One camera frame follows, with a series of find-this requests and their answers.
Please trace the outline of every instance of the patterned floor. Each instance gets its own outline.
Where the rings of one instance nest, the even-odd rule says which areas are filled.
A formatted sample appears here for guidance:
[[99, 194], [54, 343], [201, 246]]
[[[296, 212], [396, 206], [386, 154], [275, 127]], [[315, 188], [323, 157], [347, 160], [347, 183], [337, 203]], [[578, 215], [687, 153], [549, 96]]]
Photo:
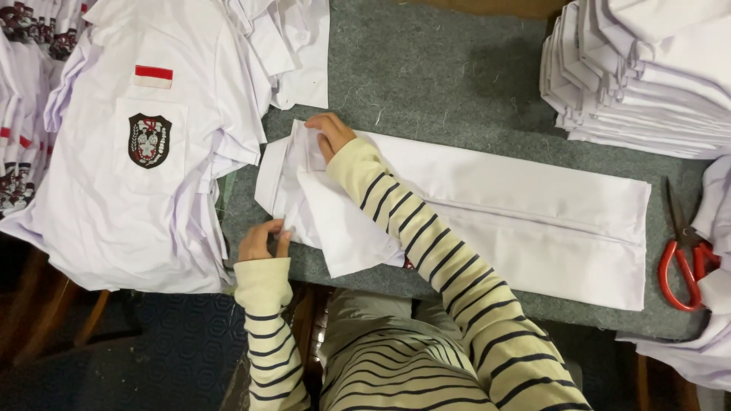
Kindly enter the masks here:
[[[227, 295], [147, 294], [145, 334], [0, 374], [0, 410], [219, 409], [246, 348], [243, 310]], [[119, 331], [120, 307], [102, 330]]]

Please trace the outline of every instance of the scissor blade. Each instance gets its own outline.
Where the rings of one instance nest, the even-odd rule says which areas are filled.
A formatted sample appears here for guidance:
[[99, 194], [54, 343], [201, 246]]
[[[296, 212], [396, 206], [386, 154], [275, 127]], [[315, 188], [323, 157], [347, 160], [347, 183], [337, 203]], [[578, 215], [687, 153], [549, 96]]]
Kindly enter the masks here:
[[667, 202], [670, 204], [670, 216], [673, 219], [673, 229], [675, 230], [675, 240], [678, 242], [678, 247], [688, 245], [688, 235], [691, 233], [690, 225], [688, 220], [683, 214], [683, 207], [678, 202], [678, 197], [673, 191], [673, 186], [670, 185], [670, 179], [665, 177], [665, 188], [667, 191]]

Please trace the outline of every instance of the shirt pocket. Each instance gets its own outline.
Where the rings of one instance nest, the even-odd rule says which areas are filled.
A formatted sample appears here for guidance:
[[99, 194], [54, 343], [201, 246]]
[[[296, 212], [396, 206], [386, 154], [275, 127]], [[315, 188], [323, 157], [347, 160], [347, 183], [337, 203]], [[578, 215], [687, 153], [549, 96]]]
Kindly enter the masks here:
[[113, 172], [130, 192], [171, 195], [186, 175], [188, 106], [118, 98]]

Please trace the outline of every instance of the hand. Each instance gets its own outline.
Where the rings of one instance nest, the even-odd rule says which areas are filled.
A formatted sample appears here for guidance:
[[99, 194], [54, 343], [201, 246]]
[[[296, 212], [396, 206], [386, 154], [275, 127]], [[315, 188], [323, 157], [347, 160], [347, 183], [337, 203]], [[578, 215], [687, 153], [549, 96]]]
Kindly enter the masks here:
[[350, 140], [355, 139], [353, 130], [343, 124], [335, 113], [312, 116], [305, 123], [305, 127], [322, 130], [322, 133], [317, 135], [317, 145], [325, 158], [325, 164], [330, 164], [335, 154]]
[[276, 245], [276, 258], [287, 256], [289, 251], [289, 239], [292, 237], [290, 231], [281, 231], [284, 225], [283, 219], [268, 221], [264, 224], [249, 229], [246, 237], [238, 245], [238, 261], [266, 260], [272, 258], [267, 248], [269, 234], [280, 233], [279, 242]]

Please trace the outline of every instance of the person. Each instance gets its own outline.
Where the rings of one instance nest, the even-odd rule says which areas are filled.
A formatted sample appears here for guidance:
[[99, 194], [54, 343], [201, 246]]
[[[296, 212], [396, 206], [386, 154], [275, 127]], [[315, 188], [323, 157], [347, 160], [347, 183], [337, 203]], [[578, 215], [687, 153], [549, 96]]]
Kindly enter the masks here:
[[[591, 410], [507, 283], [396, 181], [372, 145], [333, 113], [305, 125], [321, 131], [327, 175], [401, 241], [419, 275], [442, 294], [440, 307], [421, 314], [429, 321], [419, 321], [409, 299], [336, 291], [320, 348], [321, 410]], [[279, 316], [292, 298], [291, 233], [283, 223], [250, 229], [234, 265], [235, 299], [249, 333], [251, 411], [310, 407], [301, 358]], [[274, 256], [267, 249], [271, 233], [279, 234]]]

